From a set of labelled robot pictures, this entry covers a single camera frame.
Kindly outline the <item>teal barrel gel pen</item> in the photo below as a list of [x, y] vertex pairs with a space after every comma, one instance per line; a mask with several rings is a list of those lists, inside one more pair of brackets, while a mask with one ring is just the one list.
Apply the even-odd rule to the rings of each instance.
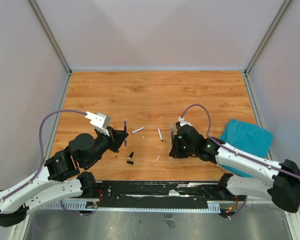
[[170, 136], [171, 136], [171, 144], [173, 145], [173, 142], [174, 142], [174, 135], [175, 135], [175, 133], [174, 133], [174, 124], [173, 123], [171, 123], [171, 125], [170, 125]]

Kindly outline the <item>white pen black end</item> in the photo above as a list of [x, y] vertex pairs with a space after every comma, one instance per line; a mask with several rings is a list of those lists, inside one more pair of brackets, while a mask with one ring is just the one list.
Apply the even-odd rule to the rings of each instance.
[[157, 127], [157, 131], [158, 131], [158, 134], [159, 134], [160, 141], [163, 142], [164, 141], [163, 135], [162, 135], [161, 129], [159, 127]]

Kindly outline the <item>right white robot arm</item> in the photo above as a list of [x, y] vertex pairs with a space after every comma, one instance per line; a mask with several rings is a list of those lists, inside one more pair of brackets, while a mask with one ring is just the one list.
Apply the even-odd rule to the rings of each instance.
[[289, 159], [268, 160], [239, 150], [214, 137], [203, 137], [189, 122], [177, 122], [169, 156], [211, 162], [226, 173], [217, 184], [222, 200], [251, 196], [272, 201], [280, 209], [296, 213], [300, 207], [300, 168]]

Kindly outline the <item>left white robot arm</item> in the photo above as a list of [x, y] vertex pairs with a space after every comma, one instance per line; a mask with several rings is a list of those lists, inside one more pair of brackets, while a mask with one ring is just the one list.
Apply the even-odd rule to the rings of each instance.
[[128, 133], [108, 126], [108, 134], [79, 134], [68, 146], [45, 161], [39, 173], [7, 189], [0, 190], [0, 226], [22, 222], [37, 210], [67, 198], [91, 198], [97, 193], [94, 175], [89, 172], [103, 154], [119, 149]]

